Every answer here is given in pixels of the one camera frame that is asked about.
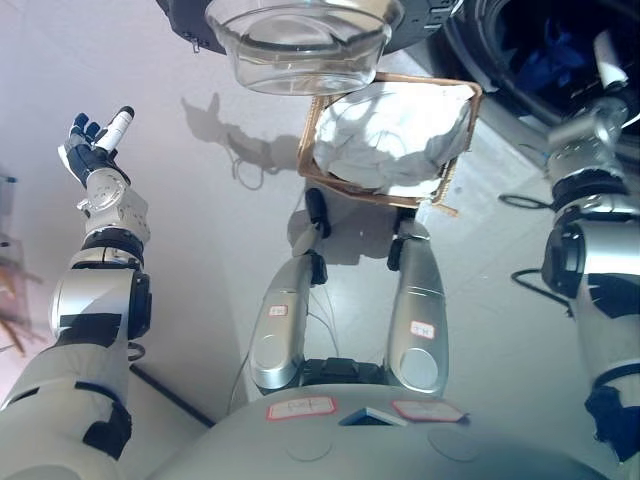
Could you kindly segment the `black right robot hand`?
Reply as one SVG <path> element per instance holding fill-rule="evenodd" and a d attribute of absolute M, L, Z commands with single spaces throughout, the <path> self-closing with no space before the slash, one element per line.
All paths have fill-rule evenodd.
<path fill-rule="evenodd" d="M 616 99 L 631 110 L 633 95 L 629 92 L 629 76 L 621 65 L 609 30 L 600 32 L 594 38 L 593 50 L 603 96 Z"/>

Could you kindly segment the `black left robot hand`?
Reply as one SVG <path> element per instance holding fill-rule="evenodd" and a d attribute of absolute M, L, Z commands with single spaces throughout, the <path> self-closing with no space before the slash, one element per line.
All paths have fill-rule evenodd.
<path fill-rule="evenodd" d="M 134 117 L 135 111 L 128 105 L 121 107 L 103 127 L 91 122 L 83 112 L 75 116 L 68 137 L 58 147 L 58 155 L 64 167 L 84 188 L 87 188 L 89 176 L 103 168 L 118 172 L 128 185 L 131 184 L 115 158 L 117 146 Z"/>

